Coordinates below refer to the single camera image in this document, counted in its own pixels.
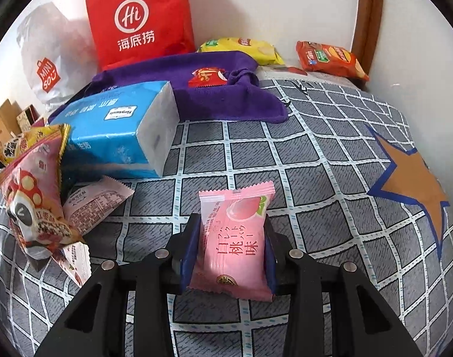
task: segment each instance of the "blue tissue box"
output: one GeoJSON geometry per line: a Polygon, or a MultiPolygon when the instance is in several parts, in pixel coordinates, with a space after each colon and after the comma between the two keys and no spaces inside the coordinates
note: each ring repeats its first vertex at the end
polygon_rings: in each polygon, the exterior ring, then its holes
{"type": "Polygon", "coordinates": [[[88,96],[51,123],[71,125],[64,173],[89,181],[161,177],[179,116],[169,82],[144,82],[88,96]]]}

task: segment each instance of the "white wall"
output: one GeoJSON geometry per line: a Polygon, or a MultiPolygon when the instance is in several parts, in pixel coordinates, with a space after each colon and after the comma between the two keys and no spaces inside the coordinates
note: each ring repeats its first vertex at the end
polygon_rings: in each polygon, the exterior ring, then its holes
{"type": "Polygon", "coordinates": [[[453,29],[430,0],[384,0],[370,78],[371,92],[406,115],[453,206],[453,29]]]}
{"type": "MultiPolygon", "coordinates": [[[[84,0],[33,0],[0,43],[0,104],[9,98],[21,108],[36,99],[23,74],[16,28],[36,6],[53,1],[91,37],[84,0]]],[[[190,0],[197,45],[217,37],[249,37],[274,44],[287,59],[297,59],[295,44],[311,40],[350,48],[358,0],[190,0]]]]}

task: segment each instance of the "gray checkered bed sheet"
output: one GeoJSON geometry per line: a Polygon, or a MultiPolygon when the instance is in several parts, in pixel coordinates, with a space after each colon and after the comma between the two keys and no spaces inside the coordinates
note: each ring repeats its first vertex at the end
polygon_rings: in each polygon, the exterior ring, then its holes
{"type": "MultiPolygon", "coordinates": [[[[439,261],[419,207],[367,195],[390,161],[366,126],[410,150],[414,144],[405,118],[349,87],[301,80],[264,80],[261,86],[290,104],[289,120],[179,124],[164,177],[126,180],[134,196],[86,235],[93,270],[105,259],[134,262],[164,246],[190,213],[199,212],[199,190],[273,180],[276,196],[268,214],[275,230],[318,261],[355,262],[422,353],[435,353],[453,337],[449,208],[439,261]]],[[[32,356],[78,288],[53,261],[40,272],[31,268],[7,228],[2,204],[0,194],[0,325],[22,355],[32,356]]],[[[177,357],[282,355],[289,297],[270,304],[188,290],[167,300],[177,357]]],[[[131,292],[127,356],[133,305],[131,292]]],[[[331,355],[327,294],[323,312],[325,350],[331,355]]]]}

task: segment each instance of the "purple towel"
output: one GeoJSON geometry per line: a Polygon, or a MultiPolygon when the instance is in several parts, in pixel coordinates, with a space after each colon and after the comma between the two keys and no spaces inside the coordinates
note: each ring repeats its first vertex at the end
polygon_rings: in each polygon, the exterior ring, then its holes
{"type": "Polygon", "coordinates": [[[103,71],[93,78],[84,96],[115,87],[154,80],[170,81],[180,120],[234,120],[280,123],[287,110],[275,95],[261,90],[254,74],[258,64],[240,51],[205,52],[159,57],[103,71]],[[205,67],[225,70],[226,85],[188,87],[192,72],[205,67]]]}

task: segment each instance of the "plastic bag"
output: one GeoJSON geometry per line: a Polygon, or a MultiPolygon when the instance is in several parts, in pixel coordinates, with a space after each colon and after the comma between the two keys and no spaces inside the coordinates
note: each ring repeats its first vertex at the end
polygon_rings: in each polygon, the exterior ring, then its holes
{"type": "Polygon", "coordinates": [[[223,37],[208,40],[197,52],[241,51],[251,56],[259,65],[284,64],[275,48],[262,40],[243,39],[241,37],[223,37]]]}
{"type": "Polygon", "coordinates": [[[68,101],[97,73],[94,47],[53,3],[25,17],[16,41],[28,84],[47,111],[68,101]]]}
{"type": "Polygon", "coordinates": [[[103,70],[195,51],[188,0],[86,0],[103,70]]]}
{"type": "Polygon", "coordinates": [[[81,242],[68,244],[64,248],[55,250],[51,257],[78,287],[82,287],[91,276],[91,263],[87,244],[81,242]]]}
{"type": "Polygon", "coordinates": [[[103,176],[69,196],[63,205],[65,219],[84,236],[133,193],[134,190],[123,183],[103,176]]]}
{"type": "Polygon", "coordinates": [[[69,126],[41,139],[0,173],[0,190],[14,235],[33,259],[50,257],[63,245],[82,241],[64,219],[59,198],[59,164],[69,126]]]}
{"type": "Polygon", "coordinates": [[[264,219],[272,181],[200,192],[203,230],[190,288],[271,302],[264,273],[264,219]]]}
{"type": "Polygon", "coordinates": [[[296,51],[301,66],[306,71],[319,71],[346,78],[358,78],[368,82],[357,57],[342,47],[298,41],[296,51]]]}

